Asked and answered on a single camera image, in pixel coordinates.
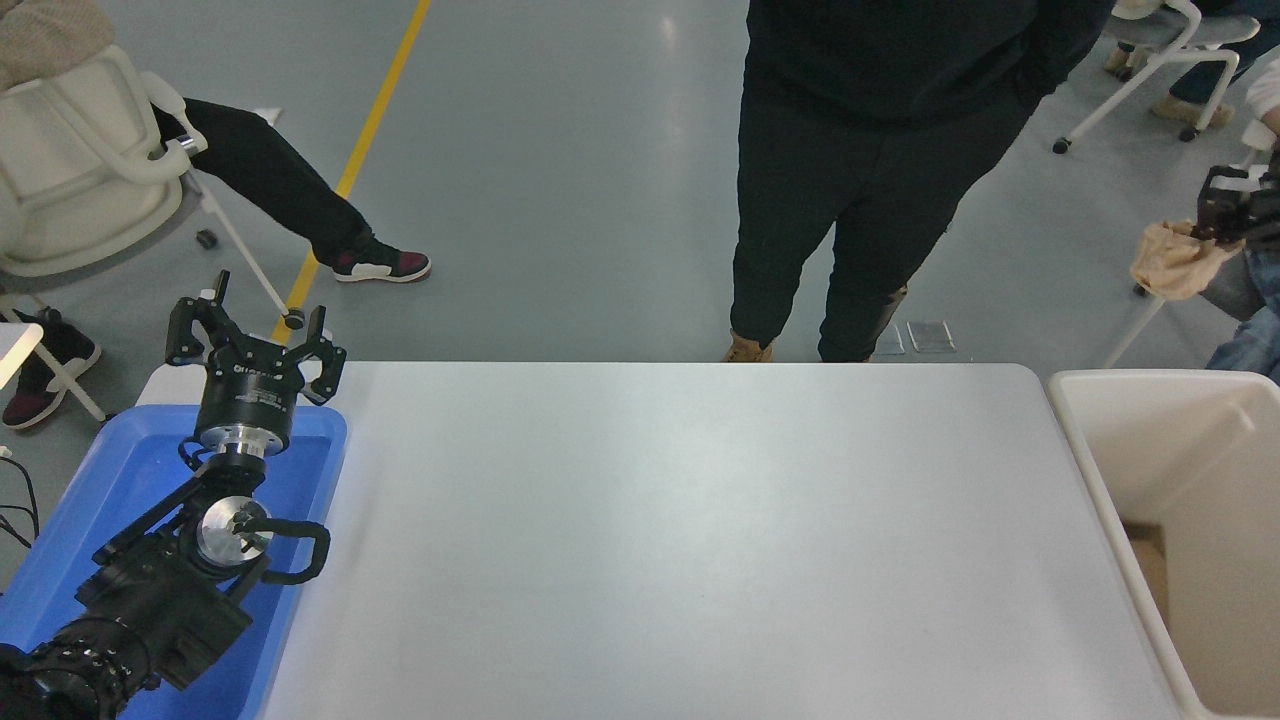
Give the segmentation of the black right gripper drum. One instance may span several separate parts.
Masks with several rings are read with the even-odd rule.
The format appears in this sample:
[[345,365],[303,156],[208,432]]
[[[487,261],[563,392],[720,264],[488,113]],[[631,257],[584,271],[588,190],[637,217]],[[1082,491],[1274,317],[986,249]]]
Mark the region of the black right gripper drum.
[[1262,176],[1260,187],[1251,193],[1251,247],[1277,250],[1279,246],[1279,178]]

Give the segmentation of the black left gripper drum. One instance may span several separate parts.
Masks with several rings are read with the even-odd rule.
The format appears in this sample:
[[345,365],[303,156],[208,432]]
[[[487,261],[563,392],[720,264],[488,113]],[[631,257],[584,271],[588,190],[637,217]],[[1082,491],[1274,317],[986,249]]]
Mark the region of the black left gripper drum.
[[236,428],[250,428],[270,442],[288,442],[303,387],[300,361],[282,346],[252,338],[247,348],[215,345],[205,363],[206,383],[196,437],[219,442]]

